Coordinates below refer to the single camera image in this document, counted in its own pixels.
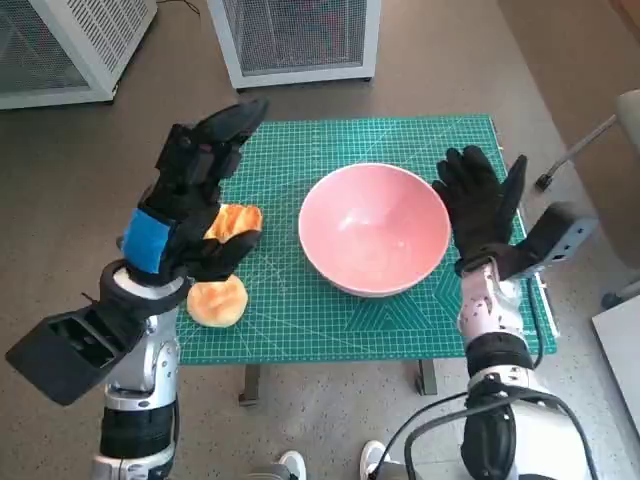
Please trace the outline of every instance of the shoe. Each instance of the shoe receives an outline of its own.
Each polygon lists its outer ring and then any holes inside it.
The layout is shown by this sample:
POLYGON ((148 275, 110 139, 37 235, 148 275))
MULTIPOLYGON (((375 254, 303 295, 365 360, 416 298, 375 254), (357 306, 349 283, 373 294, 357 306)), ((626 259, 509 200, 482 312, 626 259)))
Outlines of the shoe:
POLYGON ((295 475, 298 480, 307 480, 307 467, 304 464, 304 458, 295 450, 285 452, 278 460, 278 463, 287 467, 289 472, 295 475))
MULTIPOLYGON (((371 440, 362 449, 362 455, 360 455, 360 480, 367 480, 369 474, 373 472, 380 460, 382 460, 382 454, 386 447, 377 440, 371 440)), ((391 457, 387 454, 384 457, 385 462, 390 462, 391 457)))

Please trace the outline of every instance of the cable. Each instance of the cable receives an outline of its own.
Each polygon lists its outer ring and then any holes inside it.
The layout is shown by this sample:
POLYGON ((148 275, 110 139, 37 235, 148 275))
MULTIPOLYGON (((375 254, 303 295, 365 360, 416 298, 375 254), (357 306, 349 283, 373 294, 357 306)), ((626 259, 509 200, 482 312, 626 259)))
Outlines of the cable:
POLYGON ((421 409, 417 410, 413 415, 411 415, 409 417, 409 419, 406 422, 404 422, 402 424, 402 426, 396 431, 396 433, 393 434, 393 437, 391 437, 391 440, 389 440, 389 443, 387 443, 387 446, 384 449, 384 453, 382 454, 382 460, 380 460, 380 462, 378 463, 378 466, 376 467, 376 469, 369 474, 369 480, 375 480, 376 479, 376 477, 378 476, 378 472, 380 470, 380 467, 384 463, 384 458, 388 455, 389 451, 391 450, 391 447, 396 442, 396 440, 398 439, 400 434, 402 432, 404 432, 404 430, 409 426, 409 424, 411 422, 413 422, 416 418, 418 418, 420 415, 425 413, 427 410, 430 410, 430 409, 432 409, 434 407, 442 405, 443 403, 447 403, 447 402, 450 402, 452 400, 457 400, 458 398, 464 397, 465 395, 467 395, 467 391, 466 390, 464 392, 460 392, 460 393, 456 393, 456 394, 450 395, 448 397, 443 398, 442 400, 438 400, 436 402, 430 403, 429 405, 427 405, 425 407, 422 407, 421 409))
POLYGON ((407 469, 407 475, 409 480, 416 480, 416 471, 413 465, 413 457, 411 454, 411 449, 413 447, 413 443, 424 435, 429 430, 444 425, 446 423, 452 422, 454 420, 459 420, 461 418, 467 418, 471 415, 477 415, 479 413, 484 413, 489 410, 493 410, 495 408, 503 407, 505 405, 509 405, 516 400, 526 400, 526 399, 535 399, 535 400, 546 400, 550 403, 556 403, 560 408, 564 411, 564 413, 571 419, 573 422, 573 426, 575 427, 580 439, 582 440, 582 446, 584 447, 584 455, 587 460, 587 466, 589 467, 589 473, 591 474, 591 478, 593 480, 598 480, 598 472, 596 470, 595 462, 593 461, 593 455, 591 453, 591 447, 589 446, 589 442, 587 441, 587 435, 580 425, 578 421, 578 417, 576 417, 575 413, 569 408, 564 401, 555 395, 551 395, 549 393, 537 392, 529 389, 524 389, 520 387, 509 387, 510 390, 515 391, 516 393, 511 394, 505 398, 499 398, 494 402, 486 405, 480 405, 477 407, 468 408, 465 410, 459 410, 457 412, 449 413, 447 415, 443 415, 438 418, 434 418, 413 430, 407 440, 404 442, 404 460, 405 466, 407 469))
POLYGON ((180 404, 178 403, 178 397, 173 402, 173 443, 178 449, 178 440, 180 440, 180 404))
POLYGON ((533 362, 533 369, 535 370, 542 363, 544 358, 544 336, 542 335, 542 326, 540 325, 540 315, 538 314, 538 307, 536 305, 535 296, 533 294, 533 277, 527 278, 527 297, 529 297, 529 305, 531 306, 531 316, 533 317, 533 326, 536 329, 536 337, 538 339, 538 356, 535 362, 533 362))
POLYGON ((169 3, 169 2, 182 2, 187 7, 189 7, 189 10, 191 10, 193 13, 198 15, 198 17, 200 17, 200 9, 198 7, 196 7, 193 3, 191 3, 189 0, 157 0, 156 1, 157 4, 169 3))

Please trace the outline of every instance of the green cutting mat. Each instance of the green cutting mat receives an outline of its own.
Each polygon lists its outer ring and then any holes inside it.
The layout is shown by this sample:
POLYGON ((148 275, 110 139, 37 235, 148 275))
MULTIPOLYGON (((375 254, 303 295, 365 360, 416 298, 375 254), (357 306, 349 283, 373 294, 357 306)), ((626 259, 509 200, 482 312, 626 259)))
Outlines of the green cutting mat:
MULTIPOLYGON (((309 189, 344 165, 383 162, 426 180, 449 147, 482 147, 505 169, 486 115, 265 123, 244 148, 235 176, 223 186, 225 203, 258 205, 264 231, 236 272, 249 306, 235 326, 201 327, 181 310, 183 364, 316 362, 463 356, 456 329, 460 282, 450 247, 440 266, 408 292, 361 299, 332 287, 306 260, 298 242, 298 211, 309 189)), ((523 228, 516 221, 514 240, 523 228)), ((555 351, 540 292, 547 351, 555 351)), ((537 342, 530 306, 521 307, 526 336, 537 342)))

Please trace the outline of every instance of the bread roll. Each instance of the bread roll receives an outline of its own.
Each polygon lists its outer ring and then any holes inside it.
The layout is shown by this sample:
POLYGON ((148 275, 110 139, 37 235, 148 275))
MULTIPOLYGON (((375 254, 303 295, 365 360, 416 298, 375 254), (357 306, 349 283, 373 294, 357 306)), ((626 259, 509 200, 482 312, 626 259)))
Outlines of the bread roll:
POLYGON ((258 207, 235 204, 221 205, 218 216, 205 233, 204 238, 215 238, 224 243, 234 235, 247 230, 262 230, 262 212, 258 207))
POLYGON ((193 285, 187 296, 187 311, 205 327, 230 327, 240 320, 248 300, 242 281, 231 275, 226 282, 193 285))

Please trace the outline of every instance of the white cabinet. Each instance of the white cabinet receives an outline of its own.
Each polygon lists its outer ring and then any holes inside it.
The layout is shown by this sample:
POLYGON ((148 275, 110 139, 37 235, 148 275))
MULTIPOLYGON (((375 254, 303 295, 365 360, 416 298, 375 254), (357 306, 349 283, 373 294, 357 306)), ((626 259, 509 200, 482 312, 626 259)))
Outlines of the white cabinet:
POLYGON ((381 0, 208 0, 234 88, 370 79, 381 0))

